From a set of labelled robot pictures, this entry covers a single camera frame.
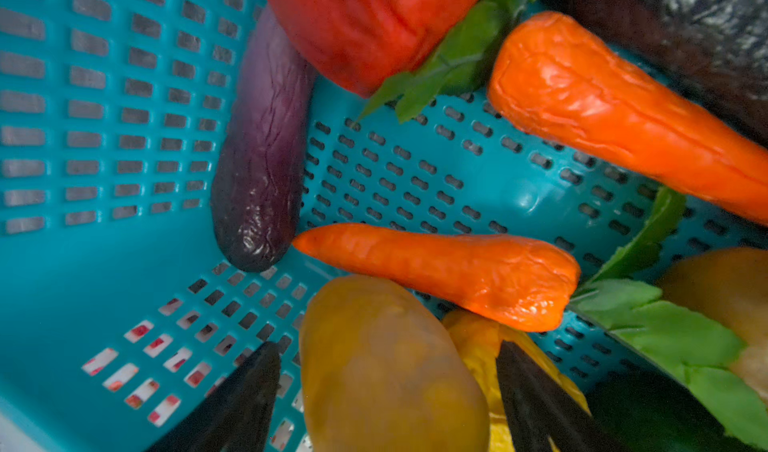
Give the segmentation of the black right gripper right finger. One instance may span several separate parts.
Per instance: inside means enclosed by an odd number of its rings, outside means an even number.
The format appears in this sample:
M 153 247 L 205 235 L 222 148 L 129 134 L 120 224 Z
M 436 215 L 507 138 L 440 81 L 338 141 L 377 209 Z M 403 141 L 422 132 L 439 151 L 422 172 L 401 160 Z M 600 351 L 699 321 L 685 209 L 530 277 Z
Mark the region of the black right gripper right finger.
M 496 358 L 502 402 L 517 451 L 622 451 L 554 379 L 516 343 L 503 342 Z

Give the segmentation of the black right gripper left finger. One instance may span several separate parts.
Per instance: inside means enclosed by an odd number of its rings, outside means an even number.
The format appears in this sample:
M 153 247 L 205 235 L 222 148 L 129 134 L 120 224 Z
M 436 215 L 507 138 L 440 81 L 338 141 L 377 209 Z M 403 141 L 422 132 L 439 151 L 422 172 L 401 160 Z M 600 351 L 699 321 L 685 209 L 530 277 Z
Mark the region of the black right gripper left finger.
M 281 376 L 274 342 L 263 343 L 151 451 L 262 451 Z

